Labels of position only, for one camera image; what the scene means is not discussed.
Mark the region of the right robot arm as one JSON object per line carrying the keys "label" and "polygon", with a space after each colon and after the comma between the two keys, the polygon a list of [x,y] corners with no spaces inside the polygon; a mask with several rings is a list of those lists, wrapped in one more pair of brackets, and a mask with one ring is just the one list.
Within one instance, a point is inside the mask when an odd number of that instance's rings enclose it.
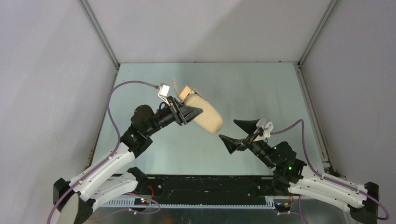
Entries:
{"label": "right robot arm", "polygon": [[373,182],[356,184],[327,173],[321,173],[310,161],[297,159],[297,153],[288,142],[271,147],[267,138],[274,128],[269,119],[234,120],[247,136],[234,139],[225,135],[219,138],[230,154],[251,151],[268,168],[273,168],[272,188],[278,194],[297,194],[331,204],[362,224],[378,221],[379,186]]}

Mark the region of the beige umbrella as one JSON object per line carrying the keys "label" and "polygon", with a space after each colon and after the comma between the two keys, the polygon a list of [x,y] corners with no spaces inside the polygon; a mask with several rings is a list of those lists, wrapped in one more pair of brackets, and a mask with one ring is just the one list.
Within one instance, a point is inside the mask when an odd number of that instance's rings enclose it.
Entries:
{"label": "beige umbrella", "polygon": [[193,87],[185,85],[182,90],[178,90],[175,79],[172,80],[174,91],[179,100],[187,106],[202,109],[203,112],[198,115],[193,122],[200,128],[209,133],[216,134],[224,125],[223,118],[217,110]]}

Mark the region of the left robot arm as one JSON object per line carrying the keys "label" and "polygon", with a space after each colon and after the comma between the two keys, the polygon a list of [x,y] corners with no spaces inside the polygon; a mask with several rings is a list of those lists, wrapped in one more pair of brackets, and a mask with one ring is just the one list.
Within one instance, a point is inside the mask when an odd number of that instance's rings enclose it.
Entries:
{"label": "left robot arm", "polygon": [[57,223],[82,224],[108,201],[143,190],[147,176],[137,167],[120,176],[114,177],[114,173],[148,149],[153,134],[173,122],[186,125],[203,112],[201,108],[184,105],[172,96],[161,104],[164,107],[156,112],[149,105],[138,106],[124,134],[116,132],[118,139],[114,149],[72,179],[60,178],[54,183],[54,209],[60,212]]}

